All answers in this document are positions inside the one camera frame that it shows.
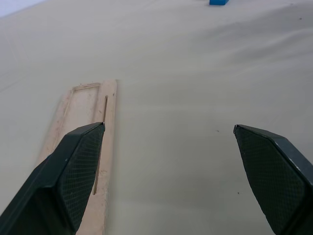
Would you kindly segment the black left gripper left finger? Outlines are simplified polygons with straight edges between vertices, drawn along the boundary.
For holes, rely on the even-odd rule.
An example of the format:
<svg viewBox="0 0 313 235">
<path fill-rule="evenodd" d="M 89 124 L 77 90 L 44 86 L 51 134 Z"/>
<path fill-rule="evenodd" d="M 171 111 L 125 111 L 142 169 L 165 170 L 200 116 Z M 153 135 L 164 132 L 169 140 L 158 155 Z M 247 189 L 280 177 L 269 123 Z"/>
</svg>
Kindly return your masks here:
<svg viewBox="0 0 313 235">
<path fill-rule="evenodd" d="M 0 235 L 76 235 L 96 177 L 105 124 L 67 133 L 0 215 Z"/>
</svg>

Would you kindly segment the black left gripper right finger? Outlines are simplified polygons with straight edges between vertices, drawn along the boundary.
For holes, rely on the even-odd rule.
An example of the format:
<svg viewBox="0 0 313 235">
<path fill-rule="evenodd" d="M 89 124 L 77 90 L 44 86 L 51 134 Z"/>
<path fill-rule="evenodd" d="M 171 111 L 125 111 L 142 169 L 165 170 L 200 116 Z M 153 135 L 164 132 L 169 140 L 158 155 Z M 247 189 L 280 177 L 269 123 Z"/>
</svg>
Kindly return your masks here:
<svg viewBox="0 0 313 235">
<path fill-rule="evenodd" d="M 275 235 L 313 235 L 313 164 L 285 137 L 235 125 L 246 176 Z"/>
</svg>

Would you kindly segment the light wooden slotted board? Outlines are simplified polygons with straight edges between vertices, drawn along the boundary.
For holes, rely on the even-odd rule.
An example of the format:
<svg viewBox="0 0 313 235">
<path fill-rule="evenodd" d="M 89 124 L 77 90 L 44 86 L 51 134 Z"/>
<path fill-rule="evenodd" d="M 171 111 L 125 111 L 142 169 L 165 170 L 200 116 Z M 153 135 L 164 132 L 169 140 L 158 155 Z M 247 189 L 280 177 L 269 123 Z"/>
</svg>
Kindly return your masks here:
<svg viewBox="0 0 313 235">
<path fill-rule="evenodd" d="M 117 82 L 106 80 L 73 87 L 62 98 L 36 161 L 39 165 L 68 132 L 94 122 L 103 122 L 105 132 L 95 184 L 77 235 L 105 235 L 114 147 Z"/>
</svg>

